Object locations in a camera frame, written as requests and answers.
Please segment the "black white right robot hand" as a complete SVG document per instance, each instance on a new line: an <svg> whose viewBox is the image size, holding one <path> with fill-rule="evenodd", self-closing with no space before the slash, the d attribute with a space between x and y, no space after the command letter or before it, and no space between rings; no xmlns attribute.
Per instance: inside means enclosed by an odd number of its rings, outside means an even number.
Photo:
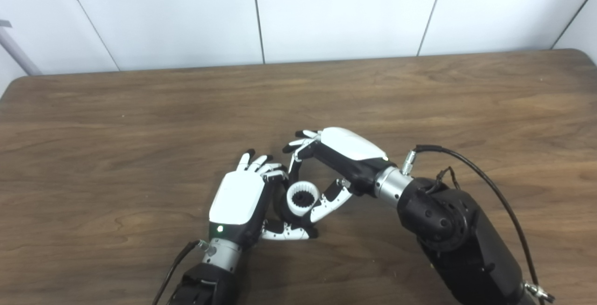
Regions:
<svg viewBox="0 0 597 305"><path fill-rule="evenodd" d="M302 130L296 136L297 140L282 148L291 158L290 186L282 199L281 214L283 220L297 226L314 227L354 196L371 196L397 205L412 182L381 148L348 129ZM301 165L307 159L320 161L340 178L320 192L311 182L300 179Z"/></svg>

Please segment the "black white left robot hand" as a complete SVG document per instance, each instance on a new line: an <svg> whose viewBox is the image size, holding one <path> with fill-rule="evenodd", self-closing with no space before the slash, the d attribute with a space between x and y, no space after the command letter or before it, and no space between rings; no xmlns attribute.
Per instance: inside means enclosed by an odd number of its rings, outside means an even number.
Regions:
<svg viewBox="0 0 597 305"><path fill-rule="evenodd" d="M249 250L261 239L318 238L314 227L297 226L280 216L267 218L275 193L280 187L288 188L288 173L281 163L271 162L271 155L254 156L254 149L247 150L236 169L222 179L209 210L209 239L229 241L240 250Z"/></svg>

